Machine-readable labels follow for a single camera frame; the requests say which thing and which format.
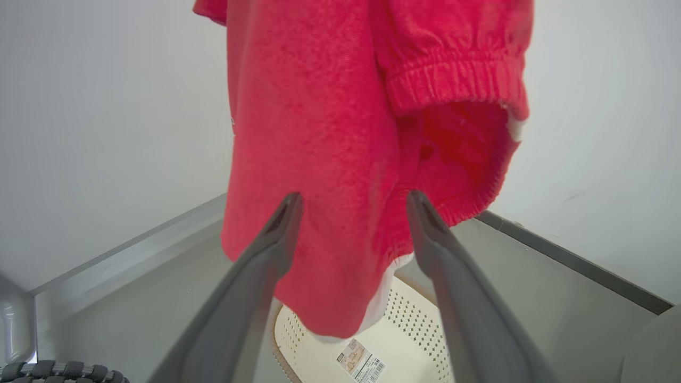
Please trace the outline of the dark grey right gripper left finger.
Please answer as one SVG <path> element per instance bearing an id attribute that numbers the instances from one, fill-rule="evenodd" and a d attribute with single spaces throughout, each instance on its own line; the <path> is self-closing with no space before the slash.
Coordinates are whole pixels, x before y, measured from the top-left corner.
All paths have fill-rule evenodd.
<path id="1" fill-rule="evenodd" d="M 290 270 L 303 198 L 283 198 L 150 382 L 251 382 L 277 282 Z"/>

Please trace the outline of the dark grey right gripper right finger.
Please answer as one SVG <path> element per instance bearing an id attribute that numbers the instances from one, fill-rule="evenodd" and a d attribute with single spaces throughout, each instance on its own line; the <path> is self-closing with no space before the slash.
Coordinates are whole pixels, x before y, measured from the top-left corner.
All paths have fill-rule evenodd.
<path id="1" fill-rule="evenodd" d="M 556 382 L 525 329 L 427 196 L 406 211 L 418 266 L 432 281 L 457 382 Z"/>

